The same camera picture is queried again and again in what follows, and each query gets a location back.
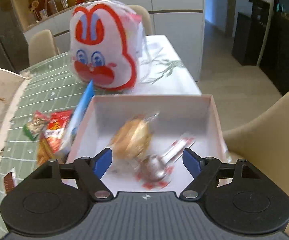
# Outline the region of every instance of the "logo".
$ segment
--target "logo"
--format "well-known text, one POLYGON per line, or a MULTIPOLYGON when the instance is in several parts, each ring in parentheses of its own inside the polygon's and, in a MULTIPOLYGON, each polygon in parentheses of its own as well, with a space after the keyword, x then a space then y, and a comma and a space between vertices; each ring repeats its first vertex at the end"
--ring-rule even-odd
POLYGON ((146 195, 143 195, 142 198, 145 199, 145 200, 148 200, 149 198, 151 198, 151 196, 146 194, 146 195))

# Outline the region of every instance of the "chair backrest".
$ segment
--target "chair backrest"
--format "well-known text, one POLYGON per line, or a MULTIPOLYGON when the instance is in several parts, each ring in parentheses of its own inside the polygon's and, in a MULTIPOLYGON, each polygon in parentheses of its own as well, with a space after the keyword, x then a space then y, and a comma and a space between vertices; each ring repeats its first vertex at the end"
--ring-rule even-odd
POLYGON ((30 66, 59 55, 59 50, 50 30, 36 33, 29 41, 28 51, 30 66))
POLYGON ((128 6, 133 9, 137 14, 142 16, 142 24, 146 35, 153 35, 154 32, 152 30, 151 18, 148 11, 140 5, 131 4, 128 6))
POLYGON ((224 139, 229 151, 248 159, 289 196, 289 92, 253 121, 225 132, 224 139))

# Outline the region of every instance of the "green tablecloth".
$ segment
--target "green tablecloth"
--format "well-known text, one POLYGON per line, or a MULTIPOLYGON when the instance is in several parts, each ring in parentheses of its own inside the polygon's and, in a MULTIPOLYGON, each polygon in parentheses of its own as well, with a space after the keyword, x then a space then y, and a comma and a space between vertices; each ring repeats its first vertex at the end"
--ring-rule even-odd
MULTIPOLYGON (((20 183, 36 167, 36 148, 38 142, 30 141, 22 132, 23 125, 30 121, 38 110, 44 114, 55 111, 74 109, 86 89, 69 70, 68 52, 40 62, 24 70, 34 77, 26 87, 20 99, 18 109, 11 120, 11 127, 3 150, 0 163, 0 203, 5 196, 3 176, 15 169, 16 181, 20 183)), ((108 93, 97 89, 96 94, 108 93)), ((7 229, 0 215, 0 237, 7 229)))

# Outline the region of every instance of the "white box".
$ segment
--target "white box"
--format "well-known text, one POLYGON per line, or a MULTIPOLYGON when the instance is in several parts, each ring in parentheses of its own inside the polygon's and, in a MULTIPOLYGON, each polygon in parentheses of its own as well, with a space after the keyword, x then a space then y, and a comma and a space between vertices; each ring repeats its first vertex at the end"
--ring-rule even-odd
MULTIPOLYGON (((94 96, 90 102, 67 163, 83 156, 94 157, 108 146, 113 135, 127 120, 139 114, 157 112, 157 120, 151 126, 154 135, 148 149, 150 153, 164 153, 183 133, 188 132, 196 139, 190 148, 200 157, 212 156, 225 160, 219 117, 212 96, 105 95, 94 96)), ((192 180, 182 158, 179 158, 175 162, 170 184, 151 191, 175 191, 179 195, 192 180)), ((118 191, 149 191, 130 174, 114 174, 108 170, 101 181, 113 195, 118 191)))

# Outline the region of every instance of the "white plastic bag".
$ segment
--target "white plastic bag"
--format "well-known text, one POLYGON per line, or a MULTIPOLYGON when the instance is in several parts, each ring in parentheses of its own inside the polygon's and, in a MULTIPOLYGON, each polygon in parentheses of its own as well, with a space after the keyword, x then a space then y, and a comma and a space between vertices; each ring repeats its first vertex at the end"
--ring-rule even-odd
POLYGON ((110 90, 134 87, 142 51, 141 16, 119 2, 84 3, 74 9, 70 36, 71 70, 80 80, 110 90))

